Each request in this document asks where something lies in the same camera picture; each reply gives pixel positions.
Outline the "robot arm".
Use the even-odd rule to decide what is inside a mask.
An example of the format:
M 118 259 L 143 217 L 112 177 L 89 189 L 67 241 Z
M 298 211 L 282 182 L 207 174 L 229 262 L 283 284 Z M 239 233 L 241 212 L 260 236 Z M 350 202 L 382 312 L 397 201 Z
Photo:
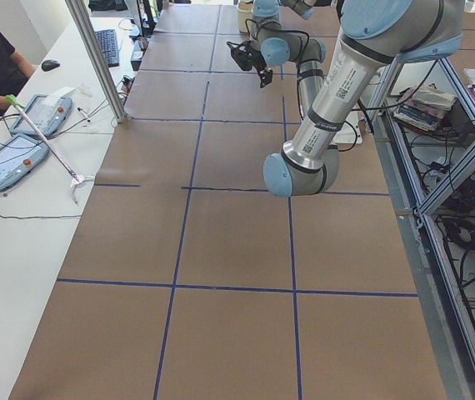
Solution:
M 302 123 L 263 165 L 267 189 L 283 198 L 321 193 L 333 184 L 339 167 L 334 136 L 379 68 L 447 57 L 463 35 L 461 1 L 343 1 L 332 62 L 323 72 L 325 46 L 279 21 L 280 6 L 308 19 L 314 4 L 256 1 L 249 39 L 228 45 L 235 63 L 243 71 L 255 68 L 262 85 L 271 82 L 273 66 L 297 67 Z
M 314 1 L 255 1 L 252 19 L 247 22 L 252 49 L 262 56 L 267 68 L 285 63 L 297 69 L 297 100 L 302 118 L 318 95 L 324 81 L 323 61 L 327 49 L 308 33 L 285 29 L 280 22 L 280 6 L 285 5 L 302 18 L 310 18 Z

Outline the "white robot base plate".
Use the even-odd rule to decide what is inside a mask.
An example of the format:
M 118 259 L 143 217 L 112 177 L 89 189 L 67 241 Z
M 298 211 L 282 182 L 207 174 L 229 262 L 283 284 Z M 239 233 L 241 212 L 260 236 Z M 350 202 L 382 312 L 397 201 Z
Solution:
M 345 118 L 341 130 L 336 133 L 332 142 L 337 145 L 362 144 L 363 134 L 359 127 L 362 118 L 359 112 L 350 112 Z

